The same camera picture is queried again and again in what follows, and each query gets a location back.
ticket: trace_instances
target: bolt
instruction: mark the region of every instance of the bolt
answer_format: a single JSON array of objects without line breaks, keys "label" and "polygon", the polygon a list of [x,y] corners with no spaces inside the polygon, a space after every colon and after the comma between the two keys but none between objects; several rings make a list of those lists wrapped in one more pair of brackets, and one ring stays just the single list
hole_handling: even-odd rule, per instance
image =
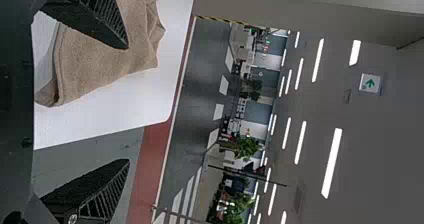
[{"label": "bolt", "polygon": [[78,221],[78,216],[77,216],[77,214],[72,214],[72,215],[69,217],[68,224],[75,224],[75,223],[77,223],[77,221]]}]

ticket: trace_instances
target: white panel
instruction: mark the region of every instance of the white panel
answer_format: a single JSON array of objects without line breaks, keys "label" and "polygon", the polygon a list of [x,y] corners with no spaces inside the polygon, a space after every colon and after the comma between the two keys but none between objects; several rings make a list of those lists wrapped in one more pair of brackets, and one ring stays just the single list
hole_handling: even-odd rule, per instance
[{"label": "white panel", "polygon": [[[191,196],[191,189],[193,188],[193,180],[194,180],[194,176],[192,176],[190,178],[190,180],[187,182],[187,187],[186,187],[186,193],[184,196],[184,201],[183,201],[183,210],[181,211],[181,214],[184,216],[187,216],[187,211],[188,211],[188,203],[190,201],[190,196]],[[184,224],[184,221],[182,218],[180,219],[180,224]]]},{"label": "white panel", "polygon": [[209,134],[208,148],[215,144],[216,140],[218,140],[219,128],[215,129],[213,132]]},{"label": "white panel", "polygon": [[213,120],[219,120],[222,118],[222,113],[224,112],[224,105],[222,104],[216,104],[215,106],[215,113],[213,114]]},{"label": "white panel", "polygon": [[227,91],[228,91],[228,81],[227,79],[222,76],[221,77],[221,84],[219,85],[219,92],[223,95],[227,95]]},{"label": "white panel", "polygon": [[230,73],[231,73],[231,69],[233,68],[233,62],[234,62],[233,54],[231,53],[231,49],[228,46],[227,56],[225,57],[225,64],[227,65],[228,71]]},{"label": "white panel", "polygon": [[199,182],[200,182],[200,176],[202,174],[202,168],[199,168],[199,170],[197,170],[197,174],[196,174],[196,181],[194,182],[194,188],[193,188],[193,195],[191,196],[191,201],[190,201],[190,210],[188,212],[188,216],[189,217],[193,217],[193,211],[194,211],[194,205],[196,204],[196,197],[197,197],[197,189],[199,188]]},{"label": "white panel", "polygon": [[153,222],[153,224],[164,224],[165,223],[165,212],[162,212],[158,218]]},{"label": "white panel", "polygon": [[[178,192],[178,194],[174,197],[174,200],[172,202],[172,212],[180,213],[180,205],[181,205],[181,198],[183,196],[183,189]],[[171,215],[169,217],[169,223],[170,224],[176,224],[177,223],[177,216]]]}]

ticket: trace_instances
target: white sign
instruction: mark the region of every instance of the white sign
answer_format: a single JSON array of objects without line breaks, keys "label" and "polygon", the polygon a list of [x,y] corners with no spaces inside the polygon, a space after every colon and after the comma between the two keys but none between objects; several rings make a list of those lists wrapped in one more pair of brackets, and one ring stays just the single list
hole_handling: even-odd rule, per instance
[{"label": "white sign", "polygon": [[232,187],[233,186],[233,180],[230,180],[230,179],[225,180],[225,186]]},{"label": "white sign", "polygon": [[364,92],[379,93],[380,92],[381,77],[371,74],[363,73],[359,90]]}]

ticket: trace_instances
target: red floor stripe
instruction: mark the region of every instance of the red floor stripe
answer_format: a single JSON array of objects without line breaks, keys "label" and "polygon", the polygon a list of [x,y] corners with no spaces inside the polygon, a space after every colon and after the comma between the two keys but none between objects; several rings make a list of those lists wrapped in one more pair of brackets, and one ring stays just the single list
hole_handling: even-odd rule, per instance
[{"label": "red floor stripe", "polygon": [[160,124],[144,128],[143,143],[138,157],[136,176],[134,178],[133,190],[131,193],[130,206],[128,209],[127,224],[148,224],[152,220],[151,206],[156,201],[159,190],[160,175],[166,154],[169,131],[172,125],[172,117],[176,106],[176,97],[180,88],[182,72],[184,70],[184,60],[188,55],[188,43],[194,17],[190,17],[186,41],[184,44],[184,54],[181,61],[180,72],[178,74],[177,88],[175,89],[174,103],[169,119]]}]

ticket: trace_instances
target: screw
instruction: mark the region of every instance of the screw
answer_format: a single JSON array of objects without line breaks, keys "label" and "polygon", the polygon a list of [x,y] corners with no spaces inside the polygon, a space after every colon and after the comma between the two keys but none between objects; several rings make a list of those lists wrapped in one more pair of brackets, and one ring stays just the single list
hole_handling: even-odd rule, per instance
[{"label": "screw", "polygon": [[22,142],[21,145],[23,148],[29,148],[32,147],[32,139],[31,138],[25,138]]}]

